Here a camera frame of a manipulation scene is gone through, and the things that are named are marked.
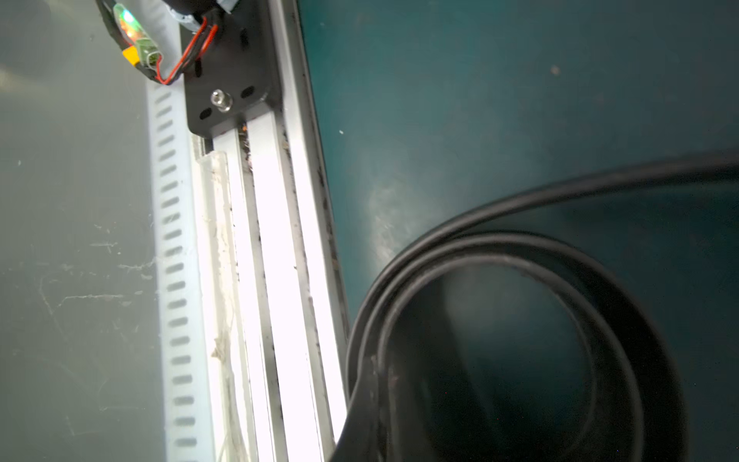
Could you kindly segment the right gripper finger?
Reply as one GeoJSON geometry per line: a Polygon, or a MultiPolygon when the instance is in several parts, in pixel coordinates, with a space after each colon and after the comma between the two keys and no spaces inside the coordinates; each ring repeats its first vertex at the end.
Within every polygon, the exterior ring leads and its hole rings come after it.
{"type": "Polygon", "coordinates": [[[377,357],[362,360],[348,417],[330,461],[398,461],[396,399],[377,357]]]}

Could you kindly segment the black leather belt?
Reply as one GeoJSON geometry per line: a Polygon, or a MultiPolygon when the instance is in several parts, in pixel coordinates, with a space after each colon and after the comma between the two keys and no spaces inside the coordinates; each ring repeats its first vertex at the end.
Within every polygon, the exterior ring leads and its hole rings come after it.
{"type": "Polygon", "coordinates": [[[398,461],[683,461],[679,373],[648,310],[575,239],[498,228],[591,198],[738,179],[725,150],[621,167],[488,202],[379,273],[348,343],[349,403],[376,356],[398,461]]]}

